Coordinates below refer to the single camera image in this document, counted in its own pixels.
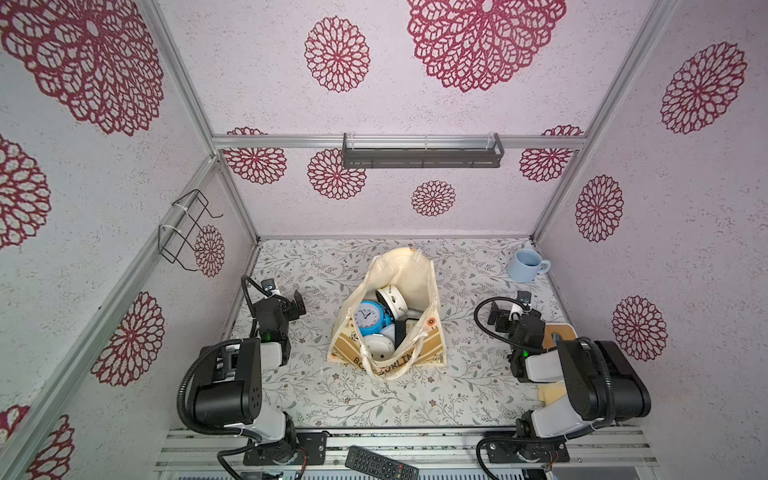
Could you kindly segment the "blue twin bell alarm clock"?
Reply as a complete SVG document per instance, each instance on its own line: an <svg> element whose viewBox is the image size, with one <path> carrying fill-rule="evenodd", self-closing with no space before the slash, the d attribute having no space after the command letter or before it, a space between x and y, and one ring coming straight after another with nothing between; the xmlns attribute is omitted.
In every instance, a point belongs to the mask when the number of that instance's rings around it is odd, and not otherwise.
<svg viewBox="0 0 768 480"><path fill-rule="evenodd" d="M393 322L387 308L371 300L364 300L360 303L354 312L353 320L362 336L380 334L384 328Z"/></svg>

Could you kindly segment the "beige canvas tote bag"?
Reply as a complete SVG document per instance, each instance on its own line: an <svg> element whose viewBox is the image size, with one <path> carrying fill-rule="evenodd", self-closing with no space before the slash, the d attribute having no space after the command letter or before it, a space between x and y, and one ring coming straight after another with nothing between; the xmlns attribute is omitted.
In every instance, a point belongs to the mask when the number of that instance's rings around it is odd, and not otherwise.
<svg viewBox="0 0 768 480"><path fill-rule="evenodd" d="M395 381L414 367L445 367L440 307L434 263L422 251L379 255L343 302L327 359L379 382Z"/></svg>

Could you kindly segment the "black square alarm clock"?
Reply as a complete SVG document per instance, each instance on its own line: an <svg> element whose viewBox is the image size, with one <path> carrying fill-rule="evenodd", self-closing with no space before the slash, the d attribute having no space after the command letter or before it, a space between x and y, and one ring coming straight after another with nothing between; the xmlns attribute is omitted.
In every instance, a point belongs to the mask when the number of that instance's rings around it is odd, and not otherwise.
<svg viewBox="0 0 768 480"><path fill-rule="evenodd" d="M406 339L407 335L417 325L416 319L395 320L392 324L394 332L394 346L398 348Z"/></svg>

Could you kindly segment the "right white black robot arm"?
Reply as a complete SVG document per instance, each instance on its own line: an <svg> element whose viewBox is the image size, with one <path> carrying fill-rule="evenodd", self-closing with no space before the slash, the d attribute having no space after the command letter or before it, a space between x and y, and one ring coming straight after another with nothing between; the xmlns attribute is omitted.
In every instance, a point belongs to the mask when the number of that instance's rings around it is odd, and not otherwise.
<svg viewBox="0 0 768 480"><path fill-rule="evenodd" d="M480 301L473 320L511 347L508 362L516 380L565 388L560 398L519 417L512 433L488 433L478 441L475 456L487 478L497 477L489 460L545 463L550 470L570 460L569 441L650 413L649 390L615 342L548 334L539 311L509 297Z"/></svg>

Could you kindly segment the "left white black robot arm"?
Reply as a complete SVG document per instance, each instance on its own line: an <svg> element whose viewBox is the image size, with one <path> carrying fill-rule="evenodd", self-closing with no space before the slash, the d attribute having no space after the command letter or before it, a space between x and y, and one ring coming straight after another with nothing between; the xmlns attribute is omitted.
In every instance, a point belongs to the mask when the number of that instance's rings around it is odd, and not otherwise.
<svg viewBox="0 0 768 480"><path fill-rule="evenodd" d="M264 400L262 373L288 364L290 323L306 314L306 306L299 291L286 297L272 279L257 283L244 275L241 289L250 333L200 350L182 377L177 414L196 433L247 439L244 447L217 455L222 465L231 454L287 464L300 451L295 425L288 413Z"/></svg>

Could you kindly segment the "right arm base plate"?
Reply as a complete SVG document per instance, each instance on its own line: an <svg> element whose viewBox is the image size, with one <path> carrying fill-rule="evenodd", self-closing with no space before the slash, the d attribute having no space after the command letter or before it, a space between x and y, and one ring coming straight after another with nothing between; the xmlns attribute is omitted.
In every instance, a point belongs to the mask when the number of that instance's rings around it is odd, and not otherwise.
<svg viewBox="0 0 768 480"><path fill-rule="evenodd" d="M483 449L491 464L567 463L571 460L564 442L537 437L518 438L512 432L487 432Z"/></svg>

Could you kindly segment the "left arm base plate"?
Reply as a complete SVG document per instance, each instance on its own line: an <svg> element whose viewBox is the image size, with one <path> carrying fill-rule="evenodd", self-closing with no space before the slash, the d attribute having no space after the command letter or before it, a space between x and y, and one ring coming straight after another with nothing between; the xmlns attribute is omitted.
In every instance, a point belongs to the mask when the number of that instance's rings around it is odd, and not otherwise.
<svg viewBox="0 0 768 480"><path fill-rule="evenodd" d="M322 465L329 437L326 431L289 432L284 440L261 444L245 453L243 464L263 467Z"/></svg>

